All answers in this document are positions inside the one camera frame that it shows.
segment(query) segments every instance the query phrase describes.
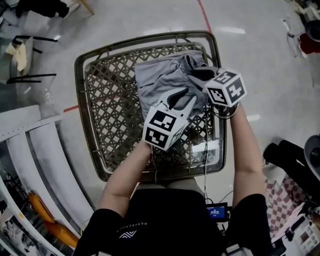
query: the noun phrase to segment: clothing item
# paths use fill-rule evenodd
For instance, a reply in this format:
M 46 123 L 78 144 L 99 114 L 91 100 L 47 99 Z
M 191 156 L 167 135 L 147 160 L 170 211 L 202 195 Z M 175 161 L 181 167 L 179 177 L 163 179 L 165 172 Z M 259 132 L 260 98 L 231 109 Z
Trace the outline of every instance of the clothing item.
M 135 80 L 140 100 L 142 116 L 146 119 L 149 109 L 164 92 L 172 89 L 189 88 L 188 93 L 182 97 L 175 109 L 183 106 L 190 97 L 197 96 L 191 117 L 202 114 L 207 103 L 208 95 L 197 88 L 187 77 L 191 70 L 206 66 L 199 50 L 186 50 L 162 58 L 136 63 L 134 65 Z
M 312 40 L 306 33 L 299 37 L 300 49 L 305 54 L 320 53 L 320 42 Z
M 272 245 L 266 199 L 254 194 L 231 214 L 226 236 L 210 219 L 204 197 L 185 189 L 138 189 L 123 219 L 110 209 L 94 212 L 78 241 L 74 256 L 99 251 L 112 256 L 221 256 L 229 241 L 270 256 Z
M 136 190 L 145 190 L 145 189 L 179 189 L 179 190 L 192 190 L 199 192 L 201 195 L 204 192 L 201 190 L 197 184 L 195 178 L 185 178 L 176 181 L 162 182 L 161 184 L 150 184 L 150 183 L 140 183 Z
M 20 0 L 15 8 L 15 15 L 20 18 L 23 12 L 28 11 L 34 11 L 49 18 L 58 13 L 60 17 L 64 18 L 69 12 L 69 7 L 60 0 Z
M 282 140 L 279 145 L 271 143 L 264 151 L 266 162 L 283 169 L 305 193 L 312 196 L 312 201 L 320 204 L 320 181 L 310 170 L 303 148 Z

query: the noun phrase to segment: red object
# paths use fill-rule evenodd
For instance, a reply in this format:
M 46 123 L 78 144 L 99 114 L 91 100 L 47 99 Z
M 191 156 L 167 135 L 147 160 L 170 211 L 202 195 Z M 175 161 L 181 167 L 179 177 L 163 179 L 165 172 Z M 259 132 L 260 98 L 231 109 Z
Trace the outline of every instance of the red object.
M 299 37 L 301 50 L 305 54 L 320 53 L 320 42 L 313 41 L 306 33 Z
M 205 8 L 204 8 L 204 6 L 202 5 L 201 0 L 197 0 L 197 1 L 198 1 L 199 6 L 200 6 L 200 9 L 201 9 L 203 18 L 204 18 L 204 22 L 205 22 L 205 25 L 206 25 L 206 29 L 207 29 L 210 33 L 212 33 L 212 29 L 211 29 L 211 26 L 210 26 L 210 23 L 209 23 L 209 20 L 208 20 L 208 17 L 207 17 Z
M 75 110 L 75 109 L 78 109 L 78 108 L 79 108 L 78 105 L 75 105 L 75 106 L 72 106 L 72 107 L 68 107 L 68 108 L 63 110 L 63 113 L 71 111 L 71 110 Z

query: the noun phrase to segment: wicker basket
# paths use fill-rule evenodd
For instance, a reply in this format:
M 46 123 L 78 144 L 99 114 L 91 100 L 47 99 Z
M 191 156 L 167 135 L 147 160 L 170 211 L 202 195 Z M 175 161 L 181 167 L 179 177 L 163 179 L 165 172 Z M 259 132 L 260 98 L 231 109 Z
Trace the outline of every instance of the wicker basket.
M 113 43 L 75 61 L 75 82 L 82 126 L 97 175 L 107 181 L 141 139 L 144 120 L 137 94 L 135 63 L 185 50 L 200 50 L 210 66 L 221 67 L 217 43 L 206 31 L 155 34 Z M 226 161 L 226 121 L 204 108 L 168 151 L 153 148 L 140 180 L 157 182 L 220 171 Z M 215 141 L 207 152 L 203 145 Z

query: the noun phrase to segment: cable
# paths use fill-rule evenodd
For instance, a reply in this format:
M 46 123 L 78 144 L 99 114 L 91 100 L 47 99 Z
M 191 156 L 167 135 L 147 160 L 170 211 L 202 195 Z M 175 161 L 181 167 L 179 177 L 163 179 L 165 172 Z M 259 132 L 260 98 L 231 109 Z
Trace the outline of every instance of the cable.
M 227 196 L 229 196 L 233 191 L 234 191 L 234 190 L 231 190 L 228 194 L 226 194 L 225 197 L 221 199 L 221 201 L 219 202 L 219 204 L 220 204 Z
M 207 160 L 208 160 L 208 142 L 209 142 L 209 136 L 208 136 L 208 112 L 207 112 L 207 105 L 204 107 L 205 111 L 205 131 L 206 131 L 206 143 L 205 143 L 205 160 L 204 160 L 204 189 L 203 189 L 203 195 L 204 199 L 208 199 L 208 194 L 207 194 Z
M 266 159 L 264 158 L 264 156 L 262 156 L 262 165 L 261 165 L 261 167 L 264 167 L 265 165 L 267 165 L 266 164 Z
M 151 147 L 151 162 L 153 163 L 155 172 L 154 172 L 154 183 L 157 183 L 157 165 L 156 165 L 156 161 L 155 161 L 155 155 L 154 155 L 154 146 L 150 146 Z
M 293 43 L 294 43 L 295 48 L 290 44 L 289 38 L 292 38 L 292 41 L 293 41 Z M 294 37 L 292 37 L 289 32 L 286 34 L 286 41 L 287 41 L 288 45 L 291 47 L 291 49 L 292 49 L 292 51 L 293 51 L 293 57 L 294 57 L 294 58 L 298 57 L 298 56 L 299 56 L 299 52 L 300 52 L 300 51 L 299 51 L 299 48 L 298 48 L 298 46 L 297 46 L 297 44 L 296 44 L 296 42 L 295 42 Z
M 205 204 L 206 204 L 206 205 L 208 205 L 207 200 L 210 200 L 210 201 L 211 201 L 211 204 L 214 203 L 214 201 L 212 201 L 211 198 L 208 197 L 208 198 L 205 199 Z
M 294 202 L 297 203 L 297 204 L 300 203 L 299 201 L 296 201 L 296 200 L 295 200 L 294 191 L 293 191 L 293 190 L 291 190 L 291 200 L 294 201 Z
M 296 58 L 299 56 L 299 54 L 301 54 L 301 51 L 300 51 L 299 47 L 297 46 L 297 43 L 295 42 L 295 38 L 299 37 L 301 34 L 305 33 L 306 31 L 304 30 L 303 32 L 301 32 L 299 34 L 293 34 L 291 32 L 290 23 L 285 19 L 283 19 L 282 21 L 283 21 L 284 25 L 286 26 L 286 29 L 288 30 L 288 32 L 286 33 L 286 41 L 293 51 L 293 57 Z M 294 43 L 294 47 L 289 42 L 290 38 L 292 39 L 292 41 Z
M 80 229 L 80 235 L 82 236 L 82 234 L 83 234 L 83 229 L 84 229 L 84 225 L 88 222 L 88 221 L 90 221 L 90 219 L 88 218 L 83 224 L 82 224 L 82 226 L 81 226 L 81 229 Z
M 228 119 L 232 118 L 232 117 L 235 115 L 235 113 L 236 113 L 237 110 L 238 110 L 238 107 L 239 107 L 239 103 L 236 104 L 236 107 L 235 107 L 233 113 L 232 113 L 232 114 L 227 114 L 227 115 L 219 114 L 219 113 L 217 113 L 217 112 L 215 112 L 215 111 L 210 111 L 210 112 L 211 112 L 212 114 L 214 114 L 214 115 L 215 115 L 217 118 L 219 118 L 219 119 L 228 120 Z

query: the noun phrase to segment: black t-shirt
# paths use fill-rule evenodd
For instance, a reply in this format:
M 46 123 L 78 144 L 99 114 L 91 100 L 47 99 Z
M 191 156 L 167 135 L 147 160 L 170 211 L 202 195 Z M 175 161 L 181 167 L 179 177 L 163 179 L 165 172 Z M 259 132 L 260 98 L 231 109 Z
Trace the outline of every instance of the black t-shirt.
M 254 256 L 271 255 L 266 199 L 244 198 L 232 211 L 223 237 L 209 216 L 204 197 L 183 189 L 139 189 L 125 218 L 109 209 L 94 212 L 74 256 L 104 252 L 120 255 L 220 256 L 227 244 L 239 244 Z

